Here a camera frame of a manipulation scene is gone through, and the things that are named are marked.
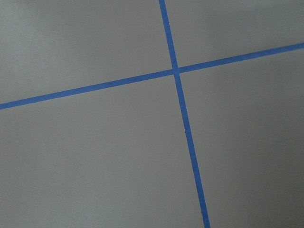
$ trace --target blue stripe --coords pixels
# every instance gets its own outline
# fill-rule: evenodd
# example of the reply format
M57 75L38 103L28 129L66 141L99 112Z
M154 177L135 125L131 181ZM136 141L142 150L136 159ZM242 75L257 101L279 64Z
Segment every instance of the blue stripe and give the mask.
M188 144L188 149L189 149L189 153L190 153L192 169L193 169L193 173L194 173L196 189L197 189L198 196L199 196L199 204L200 204L200 209L201 209L201 213L202 213L202 217L203 217L203 223L204 223L205 228L210 228L207 206L206 206L206 202L205 202L203 186L201 183L198 161L197 161L196 154L195 154L195 148L194 148L194 143L193 143L193 138L192 138L192 133L191 133L191 128L190 128L189 118L188 118L188 112L187 112L184 92L183 92L182 85L181 85L180 71L178 68L177 59L176 59L176 55L175 55L174 44L173 44L166 4L165 4L164 0L159 0L159 3L160 3L162 21L163 21L163 25L164 25L164 29L165 29L165 33L166 33L169 54L170 54L173 73L174 73L175 85L176 85L177 94L178 94L179 103L180 103L181 116L182 116L183 123L184 123L187 144Z
M304 43L300 43L300 44L294 44L294 45L289 45L289 46L285 46L285 47L277 47L277 48L273 48L273 49L269 49L269 50L253 52L253 53L244 54L244 55L240 55L240 56L222 58L222 59L213 60L213 61L209 61L209 62L180 67L180 73L185 73L185 72L189 72L189 71L193 71L193 70L200 70L200 69L204 69L204 68L208 68L208 67L216 67L216 66L220 66L220 65L224 65L224 64L228 64L228 63L235 63L235 62L240 62L240 61L249 60L249 59L253 59L253 58L260 58L260 57L264 57L264 56L275 55L275 54L279 54L279 53L283 53L283 52L287 52L287 51L295 51L295 50L299 50L299 49L303 49L303 48L304 48Z
M164 76L168 76L168 75L172 75L172 74L173 74L173 70L164 70L164 71L155 72L155 73L151 73L151 74L115 80L112 82L105 82L105 83L100 83L100 84L96 84L96 85L89 85L89 86L85 86L85 87L81 87L81 88L61 91L61 92L57 92L57 93L30 97L30 98L26 98L26 99L22 99L22 100L11 101L11 102L0 104L0 110L6 109L6 108L12 108L12 107L16 107L16 106L21 106L21 105L28 105L28 104L32 104L32 103L36 103L36 102L41 102L41 101L47 101L47 100L65 97L65 96L72 96L72 95L76 95L76 94L87 93L87 92L100 90L100 89L106 89L106 88L115 87L115 86L126 85L126 84L130 84L130 83L134 83L134 82L145 81L145 80L158 78L158 77L164 77Z

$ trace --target blue tape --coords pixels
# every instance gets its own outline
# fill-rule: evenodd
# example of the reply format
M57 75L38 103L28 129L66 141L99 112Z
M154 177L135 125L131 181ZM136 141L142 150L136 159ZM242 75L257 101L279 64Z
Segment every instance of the blue tape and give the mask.
M189 71L193 71L193 70L200 70L200 69L204 69L204 68L208 68L208 67L216 67L216 66L220 66L220 65L224 65L224 64L235 63L235 62L240 62L240 61L249 60L249 59L253 59L253 58L260 58L260 57L264 57L264 56L275 55L275 54L279 54L279 53L283 53L283 52L287 52L287 51L295 51L295 50L299 50L299 49L303 49L303 48L304 48L304 43L289 45L289 46L285 46L285 47L277 47L277 48L273 48L273 49L269 49L269 50L253 52L253 53L244 54L244 55L240 55L240 56L222 58L222 59L213 60L213 61L204 62L204 63L198 63L198 64L194 64L194 65L190 65L190 66L183 66L183 67L180 67L180 72L185 73L185 72L189 72Z
M200 204L201 214L203 216L203 223L204 223L205 228L210 228L207 206L206 206L203 186L201 183L198 161L197 161L196 154L195 154L195 148L194 148L194 143L193 143L193 138L192 138L192 133L191 133L191 128L190 128L189 118L188 118L188 112L187 112L184 92L183 92L182 84L181 84L181 80L180 80L181 79L180 70L179 70L176 55L175 55L175 49L174 49L166 4L165 4L164 0L159 0L159 4L160 4L160 8L161 8L161 16L162 16L162 21L163 21L166 38L167 38L167 43L168 43L171 64L172 64L172 68L173 68L175 85L176 85L177 94L178 94L178 98L179 98L181 116L182 116L183 123L184 123L184 128L185 128L185 133L186 133L186 138L187 138L188 149L189 149L189 153L190 153L192 169L193 169L193 173L194 173L196 189L197 189L198 196L199 196L199 204Z
M126 85L126 84L130 84L130 83L134 83L134 82L150 80L153 78L169 76L172 74L173 74L173 70L164 70L164 71L155 72L155 73L151 73L151 74L115 80L112 82L105 82L105 83L100 83L100 84L96 84L96 85L89 85L89 86L85 86L85 87L81 87L81 88L61 91L61 92L57 92L57 93L30 97L30 98L26 98L26 99L22 99L22 100L11 101L11 102L0 104L0 110L6 109L6 108L12 108L12 107L16 107L16 106L21 106L21 105L28 105L28 104L32 104L32 103L36 103L36 102L41 102L41 101L47 101L47 100L65 97L65 96L72 96L72 95L76 95L76 94L87 93L87 92L100 90L100 89L106 89L106 88L115 87L115 86Z

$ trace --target gray surface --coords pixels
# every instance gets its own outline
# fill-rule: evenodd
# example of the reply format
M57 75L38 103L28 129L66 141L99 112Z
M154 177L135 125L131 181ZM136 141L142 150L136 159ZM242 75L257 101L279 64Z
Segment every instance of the gray surface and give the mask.
M158 1L0 0L0 103L171 68Z
M179 66L303 42L303 0L166 0Z
M173 77L0 119L0 227L203 226Z
M304 224L304 51L182 74L212 228Z

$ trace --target gray floor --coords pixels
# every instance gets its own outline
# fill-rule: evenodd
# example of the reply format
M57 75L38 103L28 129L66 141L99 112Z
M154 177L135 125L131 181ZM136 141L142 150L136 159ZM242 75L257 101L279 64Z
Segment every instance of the gray floor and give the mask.
M302 0L166 4L179 66L304 41ZM0 0L0 46L0 103L172 68L156 0ZM303 226L303 61L181 74L212 228ZM0 145L0 227L203 227L173 76L0 110Z

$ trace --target vertical blue line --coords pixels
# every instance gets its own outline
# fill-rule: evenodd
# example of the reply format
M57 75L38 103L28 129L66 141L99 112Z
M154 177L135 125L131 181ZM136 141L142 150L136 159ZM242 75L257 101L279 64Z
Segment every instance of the vertical blue line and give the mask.
M186 138L187 138L188 149L189 149L189 153L190 153L192 169L193 169L193 173L194 173L196 189L197 189L198 196L199 196L201 214L203 216L204 227L210 228L207 206L206 206L203 186L202 186L201 179L200 179L200 171L199 171L198 161L197 161L196 154L195 154L195 148L194 148L194 143L193 143L193 138L192 138L192 133L191 133L191 128L190 128L189 118L188 118L188 112L187 112L184 92L183 92L181 80L180 80L181 79L180 70L179 70L176 55L175 55L174 44L173 44L173 39L172 39L165 0L159 0L159 4L160 4L160 8L161 8L161 16L162 16L162 21L163 21L166 38L167 38L167 43L168 43L171 64L172 64L172 68L173 68L175 85L176 85L177 94L178 94L178 98L179 98L181 116L182 116L182 120L184 123L184 128L185 128L185 133L186 133Z

